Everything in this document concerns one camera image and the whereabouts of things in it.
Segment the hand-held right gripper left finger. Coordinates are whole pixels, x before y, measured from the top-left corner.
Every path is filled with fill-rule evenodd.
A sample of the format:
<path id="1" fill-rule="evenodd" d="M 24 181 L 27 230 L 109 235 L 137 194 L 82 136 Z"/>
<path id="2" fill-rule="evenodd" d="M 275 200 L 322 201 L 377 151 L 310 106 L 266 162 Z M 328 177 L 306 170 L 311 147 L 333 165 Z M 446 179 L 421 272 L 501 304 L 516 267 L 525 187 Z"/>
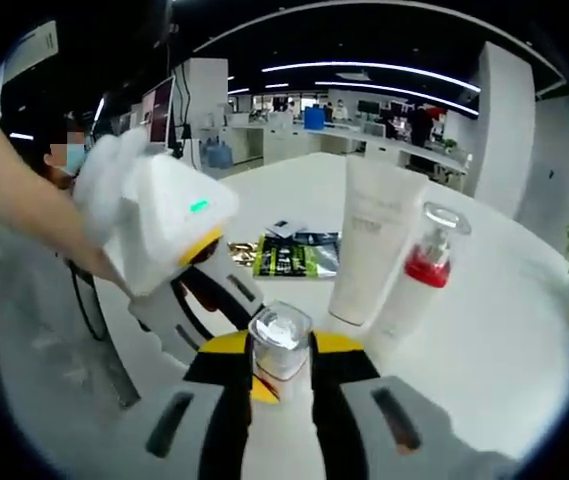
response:
<path id="1" fill-rule="evenodd" d="M 117 427 L 115 479 L 239 479 L 251 423 L 246 330 L 206 342 L 185 377 L 142 399 Z"/>

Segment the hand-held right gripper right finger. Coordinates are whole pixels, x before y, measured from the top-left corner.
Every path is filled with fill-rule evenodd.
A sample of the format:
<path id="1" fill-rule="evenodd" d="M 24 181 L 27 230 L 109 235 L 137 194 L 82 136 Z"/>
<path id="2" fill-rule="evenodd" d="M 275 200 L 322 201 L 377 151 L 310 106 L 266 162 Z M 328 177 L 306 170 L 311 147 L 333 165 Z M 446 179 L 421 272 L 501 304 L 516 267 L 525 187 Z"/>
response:
<path id="1" fill-rule="evenodd" d="M 449 414 L 382 376 L 362 345 L 315 330 L 312 418 L 329 479 L 510 479 L 514 462 L 455 435 Z"/>

